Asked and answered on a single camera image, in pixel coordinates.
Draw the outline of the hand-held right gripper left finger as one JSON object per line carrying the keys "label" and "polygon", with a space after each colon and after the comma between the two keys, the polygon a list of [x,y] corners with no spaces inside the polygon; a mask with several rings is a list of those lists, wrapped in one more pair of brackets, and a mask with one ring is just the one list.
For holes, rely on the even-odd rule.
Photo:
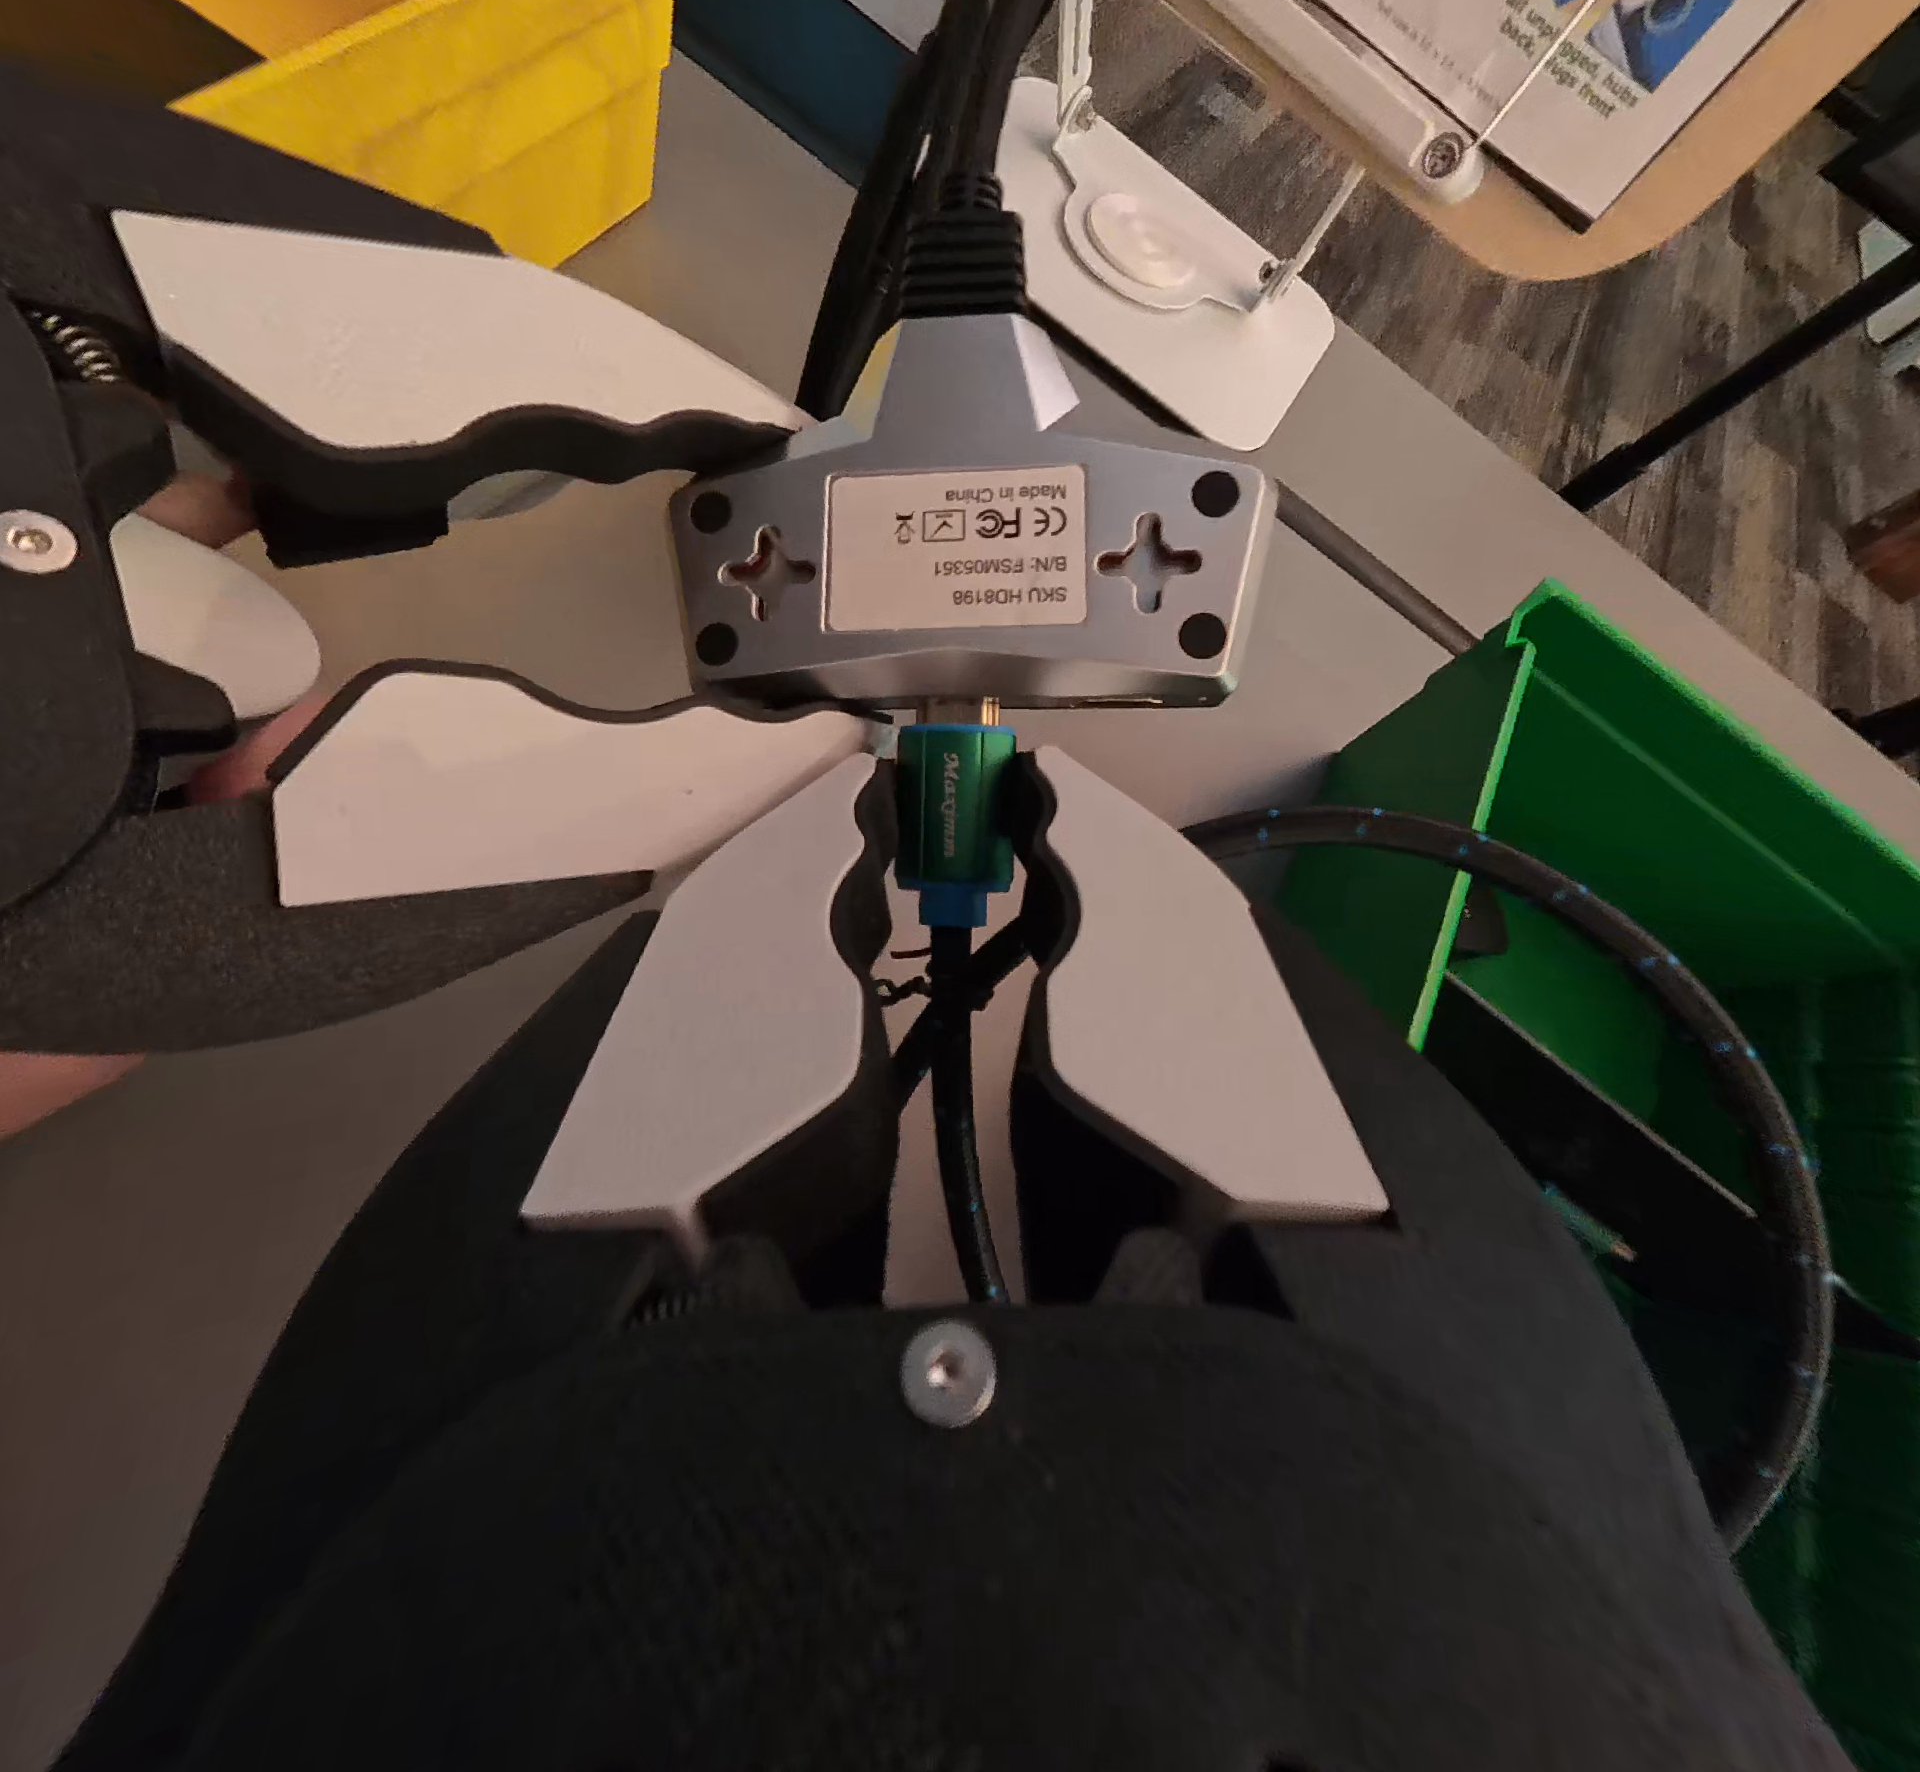
{"label": "hand-held right gripper left finger", "polygon": [[894,768],[845,758],[674,891],[520,1206],[540,1231],[845,1233],[899,1155],[874,986]]}

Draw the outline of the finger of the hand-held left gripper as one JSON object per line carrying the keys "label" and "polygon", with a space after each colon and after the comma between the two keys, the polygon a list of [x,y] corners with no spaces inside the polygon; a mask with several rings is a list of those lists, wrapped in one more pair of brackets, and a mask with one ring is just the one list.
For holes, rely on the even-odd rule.
{"label": "finger of the hand-held left gripper", "polygon": [[856,751],[830,709],[587,712],[485,667],[385,665],[276,760],[278,900],[674,871]]}
{"label": "finger of the hand-held left gripper", "polygon": [[181,424],[278,490],[617,486],[806,416],[633,306],[509,254],[118,209]]}

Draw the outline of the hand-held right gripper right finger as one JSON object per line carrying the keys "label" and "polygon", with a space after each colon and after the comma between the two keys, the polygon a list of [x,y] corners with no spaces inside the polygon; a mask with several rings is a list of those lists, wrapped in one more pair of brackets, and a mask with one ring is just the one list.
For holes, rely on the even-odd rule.
{"label": "hand-held right gripper right finger", "polygon": [[1065,748],[1024,760],[1043,1087],[1199,1217],[1380,1220],[1385,1188],[1249,897]]}

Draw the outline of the yellow plastic bin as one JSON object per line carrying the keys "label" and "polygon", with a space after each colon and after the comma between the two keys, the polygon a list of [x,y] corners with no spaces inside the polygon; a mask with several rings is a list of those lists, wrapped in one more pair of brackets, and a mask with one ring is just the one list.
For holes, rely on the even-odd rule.
{"label": "yellow plastic bin", "polygon": [[2,0],[4,54],[129,89],[556,270],[654,195],[674,0]]}

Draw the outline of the braided hdmi cable green plugs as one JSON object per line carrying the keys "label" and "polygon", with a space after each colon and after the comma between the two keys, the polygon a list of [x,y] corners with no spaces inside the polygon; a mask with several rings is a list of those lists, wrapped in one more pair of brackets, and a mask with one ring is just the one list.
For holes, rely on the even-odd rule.
{"label": "braided hdmi cable green plugs", "polygon": [[[922,897],[932,929],[980,927],[985,897],[1013,864],[1017,751],[1010,729],[935,722],[899,731],[897,877]],[[1380,806],[1307,805],[1221,816],[1187,827],[1186,838],[1215,861],[1262,848],[1368,847],[1487,881],[1620,964],[1694,1038],[1740,1127],[1780,1308],[1767,1406],[1701,1481],[1725,1543],[1740,1550],[1812,1448],[1834,1350],[1837,1288],[1808,1148],[1758,1050],[1717,993],[1667,942],[1583,880],[1470,825]]]}

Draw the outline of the green plastic bin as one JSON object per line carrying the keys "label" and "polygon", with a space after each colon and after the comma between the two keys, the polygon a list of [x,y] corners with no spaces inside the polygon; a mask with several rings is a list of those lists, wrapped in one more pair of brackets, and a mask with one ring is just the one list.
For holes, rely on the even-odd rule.
{"label": "green plastic bin", "polygon": [[1284,914],[1521,1148],[1860,1767],[1917,1767],[1917,861],[1574,592],[1338,751]]}

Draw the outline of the silver port hub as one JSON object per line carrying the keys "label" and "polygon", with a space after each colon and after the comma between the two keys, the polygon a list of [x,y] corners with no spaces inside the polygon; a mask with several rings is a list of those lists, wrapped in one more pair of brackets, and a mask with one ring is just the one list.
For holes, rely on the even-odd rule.
{"label": "silver port hub", "polygon": [[1273,481],[1075,426],[1026,317],[909,319],[846,411],[670,501],[697,687],[767,706],[1211,709],[1239,684]]}

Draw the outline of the person's left hand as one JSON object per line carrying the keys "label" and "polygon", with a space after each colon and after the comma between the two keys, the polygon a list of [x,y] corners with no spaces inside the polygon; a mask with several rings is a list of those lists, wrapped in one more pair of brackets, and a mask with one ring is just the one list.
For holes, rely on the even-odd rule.
{"label": "person's left hand", "polygon": [[167,794],[181,805],[266,788],[276,758],[328,703],[310,624],[228,552],[254,531],[238,476],[180,471],[113,532],[136,647],[212,680],[234,711],[225,751],[167,764]]}

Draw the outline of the black mat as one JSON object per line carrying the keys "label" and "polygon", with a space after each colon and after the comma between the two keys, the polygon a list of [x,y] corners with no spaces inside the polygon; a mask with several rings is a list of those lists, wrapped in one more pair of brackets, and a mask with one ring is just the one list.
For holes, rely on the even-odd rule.
{"label": "black mat", "polygon": [[675,0],[674,44],[858,185],[939,0]]}

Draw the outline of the white stand base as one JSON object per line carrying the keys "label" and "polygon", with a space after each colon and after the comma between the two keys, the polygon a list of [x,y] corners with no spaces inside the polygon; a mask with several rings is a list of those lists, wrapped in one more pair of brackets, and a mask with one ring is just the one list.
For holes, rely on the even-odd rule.
{"label": "white stand base", "polygon": [[1032,307],[1174,421],[1257,452],[1335,340],[1335,317],[1180,177],[1049,80],[1014,81],[995,175]]}

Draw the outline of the instruction sheet on stand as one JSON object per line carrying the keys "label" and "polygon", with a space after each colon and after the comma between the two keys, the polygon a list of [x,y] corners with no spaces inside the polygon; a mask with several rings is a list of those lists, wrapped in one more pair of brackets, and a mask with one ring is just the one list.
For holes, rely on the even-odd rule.
{"label": "instruction sheet on stand", "polygon": [[1591,275],[1665,247],[1917,8],[1802,0],[1596,221],[1560,209],[1316,0],[1163,0],[1480,267]]}

